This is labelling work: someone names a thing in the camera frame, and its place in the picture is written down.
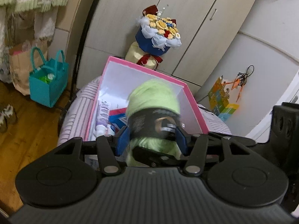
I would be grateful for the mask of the brown paper bag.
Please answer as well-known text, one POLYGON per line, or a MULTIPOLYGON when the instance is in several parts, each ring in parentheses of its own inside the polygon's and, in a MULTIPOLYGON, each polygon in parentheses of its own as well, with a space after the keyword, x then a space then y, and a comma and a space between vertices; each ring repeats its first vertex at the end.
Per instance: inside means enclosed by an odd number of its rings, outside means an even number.
POLYGON ((30 95, 29 73, 33 71, 30 53, 31 49, 35 46, 42 51, 46 59, 48 55, 46 40, 26 40, 24 43, 20 43, 9 50, 9 65, 12 82, 15 89, 25 96, 30 95))

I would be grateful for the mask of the blue white tube box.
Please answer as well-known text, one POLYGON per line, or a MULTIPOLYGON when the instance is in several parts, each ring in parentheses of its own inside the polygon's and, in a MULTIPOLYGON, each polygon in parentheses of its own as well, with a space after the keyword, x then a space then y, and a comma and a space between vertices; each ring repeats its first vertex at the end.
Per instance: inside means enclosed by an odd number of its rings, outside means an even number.
POLYGON ((115 114, 109 116, 109 122, 114 133, 121 130, 122 127, 127 126, 127 116, 125 113, 115 114))

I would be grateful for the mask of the flower bouquet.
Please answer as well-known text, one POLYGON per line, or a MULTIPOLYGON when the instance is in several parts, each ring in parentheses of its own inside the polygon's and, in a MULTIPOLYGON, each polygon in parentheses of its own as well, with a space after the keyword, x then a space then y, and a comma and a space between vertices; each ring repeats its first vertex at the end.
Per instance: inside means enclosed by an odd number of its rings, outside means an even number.
POLYGON ((162 17, 156 5, 145 8, 137 19, 139 29, 126 53, 125 60, 156 70, 163 62, 162 56, 170 48, 181 46, 181 36, 175 19, 162 17))

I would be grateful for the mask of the teal woven bag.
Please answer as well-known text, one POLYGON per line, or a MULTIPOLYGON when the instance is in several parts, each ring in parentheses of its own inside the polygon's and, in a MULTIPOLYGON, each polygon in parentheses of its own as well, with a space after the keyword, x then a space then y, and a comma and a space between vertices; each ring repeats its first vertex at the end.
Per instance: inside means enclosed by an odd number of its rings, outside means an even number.
POLYGON ((52 108, 62 95, 68 82, 69 64, 65 61, 64 52, 59 50, 56 57, 46 60, 38 47, 30 52, 30 61, 33 71, 29 74, 30 98, 43 106, 52 108), (37 52, 42 65, 36 67, 34 53, 37 52))

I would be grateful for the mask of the white door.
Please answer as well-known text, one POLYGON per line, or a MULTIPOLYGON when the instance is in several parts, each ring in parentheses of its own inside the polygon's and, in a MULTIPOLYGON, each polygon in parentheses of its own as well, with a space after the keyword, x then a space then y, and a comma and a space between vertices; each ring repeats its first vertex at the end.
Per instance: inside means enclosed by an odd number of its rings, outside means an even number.
POLYGON ((274 134, 291 136, 291 116, 298 113, 298 73, 266 116, 247 135, 257 143, 266 143, 274 134))

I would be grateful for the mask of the purple cream tube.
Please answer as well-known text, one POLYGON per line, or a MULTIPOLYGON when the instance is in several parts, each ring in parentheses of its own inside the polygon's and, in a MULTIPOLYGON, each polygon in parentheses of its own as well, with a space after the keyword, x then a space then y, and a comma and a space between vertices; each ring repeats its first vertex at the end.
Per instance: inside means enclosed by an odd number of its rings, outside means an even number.
POLYGON ((99 101, 96 113, 95 137, 103 136, 108 125, 110 103, 104 100, 99 101))

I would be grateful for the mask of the colourful paper gift bag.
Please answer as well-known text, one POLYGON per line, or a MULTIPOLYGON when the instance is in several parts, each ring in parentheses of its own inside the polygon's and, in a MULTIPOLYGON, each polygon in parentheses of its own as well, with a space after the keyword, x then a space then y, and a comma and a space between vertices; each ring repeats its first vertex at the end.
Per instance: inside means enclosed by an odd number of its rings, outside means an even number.
POLYGON ((218 116, 222 121, 227 121, 239 108, 239 104, 236 102, 236 97, 233 95, 230 98, 232 92, 232 82, 227 82, 220 76, 211 90, 208 93, 209 105, 212 113, 218 116))

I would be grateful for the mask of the beige wardrobe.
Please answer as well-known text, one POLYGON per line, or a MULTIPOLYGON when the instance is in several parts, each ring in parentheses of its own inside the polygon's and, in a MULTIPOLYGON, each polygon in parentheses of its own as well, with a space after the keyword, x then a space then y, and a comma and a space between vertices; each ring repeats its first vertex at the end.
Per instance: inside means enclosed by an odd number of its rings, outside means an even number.
POLYGON ((57 17, 76 87, 123 58, 133 42, 162 57, 158 70, 202 86, 255 0, 69 0, 57 17))

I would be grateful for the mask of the striped bed sheet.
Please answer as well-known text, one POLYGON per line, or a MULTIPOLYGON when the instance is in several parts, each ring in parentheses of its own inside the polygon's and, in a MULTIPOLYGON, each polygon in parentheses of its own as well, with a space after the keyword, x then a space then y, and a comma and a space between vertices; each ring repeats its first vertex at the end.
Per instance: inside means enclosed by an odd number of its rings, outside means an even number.
MULTIPOLYGON (((95 78, 77 92, 75 100, 70 105, 61 124, 58 146, 75 136, 82 138, 85 136, 100 79, 100 76, 95 78)), ((198 107, 209 131, 232 134, 229 127, 215 114, 201 104, 198 107)))

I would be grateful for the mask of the green yarn ball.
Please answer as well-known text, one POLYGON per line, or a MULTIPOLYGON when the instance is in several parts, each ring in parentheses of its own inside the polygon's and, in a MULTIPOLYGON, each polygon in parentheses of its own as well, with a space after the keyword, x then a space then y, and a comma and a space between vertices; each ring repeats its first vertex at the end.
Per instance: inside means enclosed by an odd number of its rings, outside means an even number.
POLYGON ((180 105, 176 94, 162 80, 148 80, 132 91, 126 109, 130 142, 126 163, 130 167, 146 167, 133 156, 133 149, 142 147, 180 159, 175 140, 179 126, 180 105))

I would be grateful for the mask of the fluffy slippers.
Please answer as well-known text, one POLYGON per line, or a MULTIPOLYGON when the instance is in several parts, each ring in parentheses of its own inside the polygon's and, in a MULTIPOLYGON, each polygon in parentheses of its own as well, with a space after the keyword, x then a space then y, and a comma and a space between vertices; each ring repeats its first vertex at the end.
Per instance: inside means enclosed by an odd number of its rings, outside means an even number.
POLYGON ((6 107, 1 106, 1 118, 0 118, 0 132, 5 133, 9 124, 15 124, 17 122, 17 114, 14 107, 8 104, 6 107))

